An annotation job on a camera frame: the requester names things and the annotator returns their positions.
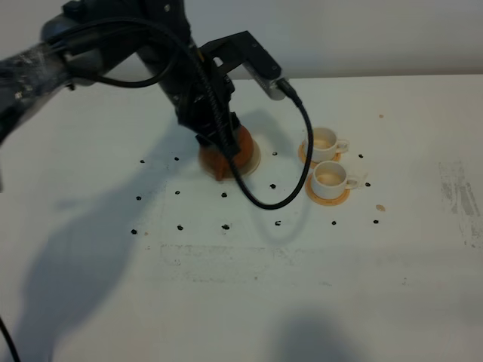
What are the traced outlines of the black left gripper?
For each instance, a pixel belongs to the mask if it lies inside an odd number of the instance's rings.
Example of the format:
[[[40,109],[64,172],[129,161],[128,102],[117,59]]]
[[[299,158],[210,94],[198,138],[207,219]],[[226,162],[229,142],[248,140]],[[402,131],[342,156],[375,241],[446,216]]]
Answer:
[[[216,149],[223,155],[236,155],[241,151],[237,140],[241,124],[229,108],[234,85],[215,68],[208,70],[206,76],[212,98],[207,97],[199,78],[194,78],[180,96],[178,124],[194,132],[201,147]]]

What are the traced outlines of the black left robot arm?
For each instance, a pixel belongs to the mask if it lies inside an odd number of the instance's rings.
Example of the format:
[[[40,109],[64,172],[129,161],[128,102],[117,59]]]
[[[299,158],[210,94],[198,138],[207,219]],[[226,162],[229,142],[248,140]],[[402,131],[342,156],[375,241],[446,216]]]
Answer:
[[[241,151],[233,84],[195,44],[182,1],[67,2],[38,44],[1,61],[2,138],[61,89],[94,83],[158,85],[202,146]]]

